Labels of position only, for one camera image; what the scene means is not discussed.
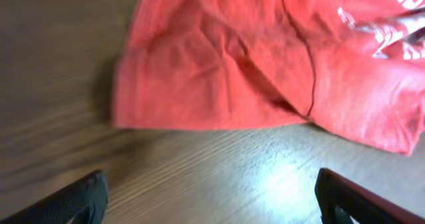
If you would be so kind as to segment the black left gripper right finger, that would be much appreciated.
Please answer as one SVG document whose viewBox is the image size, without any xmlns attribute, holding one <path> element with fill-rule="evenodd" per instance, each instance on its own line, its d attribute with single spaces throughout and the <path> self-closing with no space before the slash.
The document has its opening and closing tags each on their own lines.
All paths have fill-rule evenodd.
<svg viewBox="0 0 425 224">
<path fill-rule="evenodd" d="M 324 224 L 424 224 L 424 218 L 327 168 L 319 170 L 315 196 Z"/>
</svg>

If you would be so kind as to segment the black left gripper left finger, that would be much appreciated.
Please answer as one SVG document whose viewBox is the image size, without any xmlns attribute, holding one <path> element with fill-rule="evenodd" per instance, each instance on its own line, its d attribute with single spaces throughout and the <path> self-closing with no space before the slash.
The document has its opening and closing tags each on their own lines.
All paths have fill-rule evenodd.
<svg viewBox="0 0 425 224">
<path fill-rule="evenodd" d="M 96 170 L 2 219 L 1 224 L 101 224 L 107 206 L 106 175 Z"/>
</svg>

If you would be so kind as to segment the orange printed t-shirt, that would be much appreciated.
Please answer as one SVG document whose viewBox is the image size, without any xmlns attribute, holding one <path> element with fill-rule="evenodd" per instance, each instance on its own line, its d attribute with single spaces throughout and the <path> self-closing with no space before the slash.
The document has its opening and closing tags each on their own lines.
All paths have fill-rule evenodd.
<svg viewBox="0 0 425 224">
<path fill-rule="evenodd" d="M 424 132 L 424 0 L 139 0 L 118 128 L 311 122 L 409 155 Z"/>
</svg>

